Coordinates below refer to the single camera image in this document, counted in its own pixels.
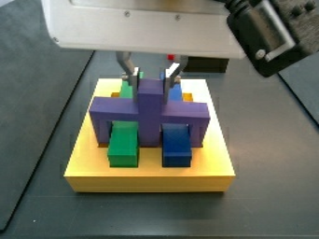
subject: blue block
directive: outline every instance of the blue block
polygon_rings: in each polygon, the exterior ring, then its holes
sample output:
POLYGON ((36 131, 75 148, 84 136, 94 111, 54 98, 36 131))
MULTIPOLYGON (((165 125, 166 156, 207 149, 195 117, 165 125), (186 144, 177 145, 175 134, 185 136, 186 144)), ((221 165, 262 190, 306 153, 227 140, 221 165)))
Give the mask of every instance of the blue block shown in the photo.
POLYGON ((183 93, 181 84, 177 84, 175 87, 169 92, 170 101, 183 101, 183 93))
MULTIPOLYGON (((170 90, 170 101, 183 101, 181 84, 170 90)), ((163 124, 163 167, 191 167, 193 148, 190 130, 186 124, 163 124)))

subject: yellow block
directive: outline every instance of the yellow block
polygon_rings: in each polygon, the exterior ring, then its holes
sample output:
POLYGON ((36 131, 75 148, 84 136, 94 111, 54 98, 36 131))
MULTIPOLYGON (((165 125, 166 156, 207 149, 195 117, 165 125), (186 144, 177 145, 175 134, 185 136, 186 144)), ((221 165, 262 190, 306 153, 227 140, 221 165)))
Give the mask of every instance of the yellow block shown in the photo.
MULTIPOLYGON (((88 114, 66 169, 66 180, 79 192, 183 192, 226 191, 235 170, 225 144, 217 112, 205 79, 185 79, 182 90, 195 102, 209 104, 211 122, 203 148, 193 148, 190 168, 163 168, 162 148, 141 148, 139 168, 111 168, 107 148, 99 148, 88 114)), ((100 79, 95 96, 120 91, 120 79, 100 79)))

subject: gray table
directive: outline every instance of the gray table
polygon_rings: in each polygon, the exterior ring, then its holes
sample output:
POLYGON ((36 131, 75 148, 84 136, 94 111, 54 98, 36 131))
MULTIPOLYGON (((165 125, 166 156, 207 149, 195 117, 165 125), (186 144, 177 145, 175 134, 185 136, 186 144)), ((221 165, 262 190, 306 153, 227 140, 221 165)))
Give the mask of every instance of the gray table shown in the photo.
MULTIPOLYGON (((155 77, 163 55, 135 63, 155 77)), ((99 77, 118 77, 114 53, 98 52, 3 236, 319 236, 319 133, 279 77, 263 79, 247 60, 207 78, 235 166, 226 193, 72 192, 63 173, 99 77)))

